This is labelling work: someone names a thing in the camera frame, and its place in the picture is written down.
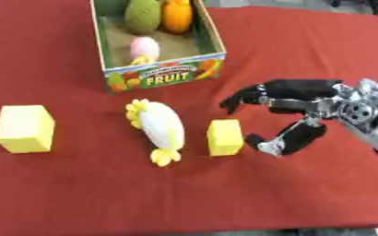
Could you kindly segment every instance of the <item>table surface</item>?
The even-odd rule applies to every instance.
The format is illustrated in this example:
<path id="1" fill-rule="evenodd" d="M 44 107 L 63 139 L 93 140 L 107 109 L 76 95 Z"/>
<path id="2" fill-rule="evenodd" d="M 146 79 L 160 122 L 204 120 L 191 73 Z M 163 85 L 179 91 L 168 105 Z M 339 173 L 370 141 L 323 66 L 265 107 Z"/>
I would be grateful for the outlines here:
<path id="1" fill-rule="evenodd" d="M 0 147 L 0 235 L 249 230 L 378 225 L 378 157 L 344 127 L 274 159 L 245 147 L 212 159 L 212 119 L 271 137 L 299 119 L 218 103 L 277 77 L 378 81 L 378 17 L 280 8 L 211 8 L 228 48 L 219 79 L 108 95 L 87 0 L 0 1 L 0 108 L 42 104 L 53 151 Z M 124 117 L 132 99 L 166 102 L 186 128 L 183 160 L 149 162 L 150 144 Z"/>

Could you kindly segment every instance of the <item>green plush fruit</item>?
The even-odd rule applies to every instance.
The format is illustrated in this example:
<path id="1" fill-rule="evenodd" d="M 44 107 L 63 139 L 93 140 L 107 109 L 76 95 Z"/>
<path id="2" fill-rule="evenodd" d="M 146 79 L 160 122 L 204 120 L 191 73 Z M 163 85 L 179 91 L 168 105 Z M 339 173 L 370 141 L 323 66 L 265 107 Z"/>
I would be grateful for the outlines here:
<path id="1" fill-rule="evenodd" d="M 161 22 L 161 3 L 158 0 L 130 0 L 124 20 L 132 32 L 149 34 Z"/>

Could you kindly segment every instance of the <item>robotic hand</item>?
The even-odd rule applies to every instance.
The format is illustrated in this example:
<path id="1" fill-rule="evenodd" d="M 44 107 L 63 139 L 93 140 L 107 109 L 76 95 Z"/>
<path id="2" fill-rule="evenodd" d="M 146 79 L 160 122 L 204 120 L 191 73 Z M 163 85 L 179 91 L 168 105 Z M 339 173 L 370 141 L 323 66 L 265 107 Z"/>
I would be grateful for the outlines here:
<path id="1" fill-rule="evenodd" d="M 302 113 L 303 118 L 272 140 L 250 134 L 246 143 L 275 157 L 293 154 L 323 136 L 321 120 L 335 119 L 378 152 L 378 83 L 362 79 L 356 88 L 342 80 L 275 79 L 242 88 L 225 99 L 221 108 L 233 113 L 242 103 L 265 104 L 275 113 Z"/>

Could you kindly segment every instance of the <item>orange plush fruit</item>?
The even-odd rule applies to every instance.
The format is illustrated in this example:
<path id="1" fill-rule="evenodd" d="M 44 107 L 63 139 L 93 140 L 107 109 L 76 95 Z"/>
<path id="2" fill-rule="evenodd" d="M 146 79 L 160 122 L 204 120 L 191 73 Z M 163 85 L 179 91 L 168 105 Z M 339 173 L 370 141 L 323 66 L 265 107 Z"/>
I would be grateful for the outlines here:
<path id="1" fill-rule="evenodd" d="M 183 33 L 189 30 L 192 17 L 189 0 L 167 0 L 163 5 L 163 26 L 170 32 Z"/>

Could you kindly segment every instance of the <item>toy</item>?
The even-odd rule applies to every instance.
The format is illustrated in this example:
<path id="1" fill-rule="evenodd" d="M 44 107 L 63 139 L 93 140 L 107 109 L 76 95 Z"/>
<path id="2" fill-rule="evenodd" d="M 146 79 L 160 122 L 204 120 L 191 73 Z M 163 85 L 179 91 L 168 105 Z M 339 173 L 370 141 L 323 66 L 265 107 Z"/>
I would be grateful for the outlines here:
<path id="1" fill-rule="evenodd" d="M 160 167 L 172 160 L 181 160 L 177 152 L 184 144 L 184 129 L 179 116 L 163 103 L 133 100 L 126 105 L 126 117 L 134 128 L 142 129 L 158 148 L 150 154 L 152 162 Z"/>
<path id="2" fill-rule="evenodd" d="M 161 3 L 158 0 L 130 0 L 124 20 L 132 32 L 149 34 L 161 22 Z"/>
<path id="3" fill-rule="evenodd" d="M 50 151 L 54 119 L 41 105 L 3 106 L 0 145 L 11 153 Z"/>
<path id="4" fill-rule="evenodd" d="M 130 43 L 131 65 L 152 64 L 158 60 L 160 48 L 158 43 L 150 37 L 137 37 Z"/>
<path id="5" fill-rule="evenodd" d="M 243 137 L 238 120 L 214 120 L 207 129 L 210 156 L 235 155 L 243 146 Z"/>
<path id="6" fill-rule="evenodd" d="M 193 10 L 189 0 L 167 0 L 163 5 L 163 26 L 174 33 L 189 30 Z"/>

